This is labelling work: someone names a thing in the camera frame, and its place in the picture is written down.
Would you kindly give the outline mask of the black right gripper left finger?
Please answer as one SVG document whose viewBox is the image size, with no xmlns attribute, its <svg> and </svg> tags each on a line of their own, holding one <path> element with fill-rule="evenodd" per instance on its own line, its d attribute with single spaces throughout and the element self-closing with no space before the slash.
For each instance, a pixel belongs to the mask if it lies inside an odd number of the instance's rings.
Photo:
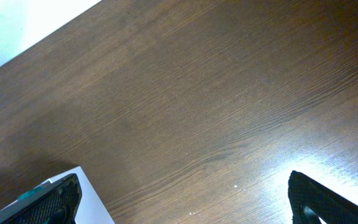
<svg viewBox="0 0 358 224">
<path fill-rule="evenodd" d="M 68 174 L 0 210 L 0 224 L 73 224 L 81 197 L 77 175 Z"/>
</svg>

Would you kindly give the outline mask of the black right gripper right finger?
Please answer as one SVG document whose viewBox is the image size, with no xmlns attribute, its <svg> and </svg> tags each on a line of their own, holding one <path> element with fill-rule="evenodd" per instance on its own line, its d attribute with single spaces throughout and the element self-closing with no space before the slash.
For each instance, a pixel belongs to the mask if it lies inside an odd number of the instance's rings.
<svg viewBox="0 0 358 224">
<path fill-rule="evenodd" d="M 293 224 L 358 224 L 358 205 L 301 172 L 291 172 L 288 198 Z"/>
</svg>

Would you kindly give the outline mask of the teal mouthwash bottle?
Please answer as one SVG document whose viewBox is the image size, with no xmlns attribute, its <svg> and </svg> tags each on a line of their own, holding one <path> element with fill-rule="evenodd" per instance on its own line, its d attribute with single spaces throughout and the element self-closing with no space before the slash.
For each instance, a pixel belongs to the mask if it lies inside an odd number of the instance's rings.
<svg viewBox="0 0 358 224">
<path fill-rule="evenodd" d="M 33 195 L 33 194 L 39 192 L 39 191 L 42 190 L 42 189 L 43 189 L 43 187 L 41 187 L 41 186 L 38 186 L 38 187 L 36 187 L 36 188 L 33 188 L 33 189 L 31 189 L 31 190 L 29 190 L 29 191 L 23 193 L 22 195 L 20 195 L 20 196 L 17 198 L 17 200 L 18 200 L 18 201 L 23 200 L 23 199 L 25 199 L 25 198 L 27 198 L 27 197 L 29 197 L 29 196 L 31 196 L 31 195 Z"/>
</svg>

